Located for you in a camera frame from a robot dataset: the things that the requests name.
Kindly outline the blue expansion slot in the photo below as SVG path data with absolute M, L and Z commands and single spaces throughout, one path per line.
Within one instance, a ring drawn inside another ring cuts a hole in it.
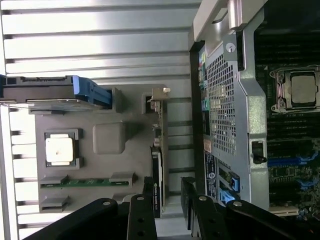
M 278 167 L 278 166 L 298 166 L 306 165 L 309 160 L 301 157 L 293 158 L 269 158 L 267 161 L 268 167 Z

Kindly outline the CPU socket with silver CPU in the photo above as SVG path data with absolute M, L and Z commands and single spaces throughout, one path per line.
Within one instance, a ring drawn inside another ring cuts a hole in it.
M 320 112 L 320 65 L 283 67 L 269 73 L 275 80 L 277 114 Z

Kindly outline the green RAM stick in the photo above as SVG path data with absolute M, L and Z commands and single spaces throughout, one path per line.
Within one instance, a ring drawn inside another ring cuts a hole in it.
M 41 183 L 41 188 L 82 188 L 129 186 L 128 181 L 111 181 L 109 178 L 67 179 L 60 183 Z

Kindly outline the blue slot retainer clip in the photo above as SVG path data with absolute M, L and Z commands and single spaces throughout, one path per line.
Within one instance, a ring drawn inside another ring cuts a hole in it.
M 230 176 L 231 176 L 231 183 L 230 186 L 231 188 L 236 192 L 236 193 L 240 193 L 240 177 L 235 174 L 234 172 L 230 172 Z
M 219 190 L 219 200 L 223 204 L 227 204 L 228 202 L 235 200 L 236 197 L 237 196 L 229 190 L 224 190 L 224 189 Z

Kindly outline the green motherboard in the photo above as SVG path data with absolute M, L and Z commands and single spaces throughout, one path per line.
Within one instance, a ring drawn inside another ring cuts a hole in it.
M 320 32 L 254 36 L 255 77 L 266 96 L 267 161 L 307 159 L 304 165 L 268 167 L 272 208 L 294 207 L 297 219 L 320 221 L 320 112 L 275 113 L 279 68 L 320 65 Z

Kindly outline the open black PC case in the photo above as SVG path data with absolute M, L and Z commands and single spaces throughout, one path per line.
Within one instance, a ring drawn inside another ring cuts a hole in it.
M 320 33 L 320 0 L 202 0 L 188 35 L 198 190 L 221 206 L 219 190 L 269 212 L 266 94 L 256 80 L 255 35 Z M 240 178 L 240 193 L 231 175 Z M 320 229 L 320 220 L 281 217 Z

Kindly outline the hard disk in blue caddy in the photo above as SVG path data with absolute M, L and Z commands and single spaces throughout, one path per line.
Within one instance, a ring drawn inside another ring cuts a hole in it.
M 91 111 L 111 109 L 110 89 L 86 77 L 25 77 L 0 75 L 0 105 L 32 111 Z

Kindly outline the white expansion slot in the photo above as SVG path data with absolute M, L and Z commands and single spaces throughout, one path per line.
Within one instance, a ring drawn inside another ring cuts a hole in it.
M 269 209 L 269 212 L 278 216 L 278 217 L 288 217 L 288 216 L 298 216 L 299 210 L 298 209 Z

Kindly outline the grey plastic parts rack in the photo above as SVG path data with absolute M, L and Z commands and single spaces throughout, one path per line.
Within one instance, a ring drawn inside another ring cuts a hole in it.
M 153 124 L 158 116 L 148 100 L 159 84 L 106 86 L 112 91 L 111 109 L 36 111 L 35 139 L 38 204 L 41 213 L 73 212 L 99 198 L 140 193 L 144 178 L 152 177 Z M 46 139 L 67 134 L 73 139 L 70 165 L 46 161 Z M 41 188 L 63 180 L 128 181 L 129 186 Z

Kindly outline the silver spare CPU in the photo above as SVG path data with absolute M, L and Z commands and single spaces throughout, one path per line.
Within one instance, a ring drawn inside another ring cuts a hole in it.
M 51 166 L 69 166 L 74 160 L 74 140 L 68 134 L 51 134 L 45 140 L 45 155 Z

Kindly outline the black chassis intrusion switch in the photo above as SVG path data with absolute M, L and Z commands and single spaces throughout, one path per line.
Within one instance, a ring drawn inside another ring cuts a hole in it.
M 252 157 L 253 157 L 253 163 L 254 164 L 263 164 L 266 163 L 268 160 L 264 156 L 264 145 L 263 141 L 253 141 L 251 143 L 252 147 Z

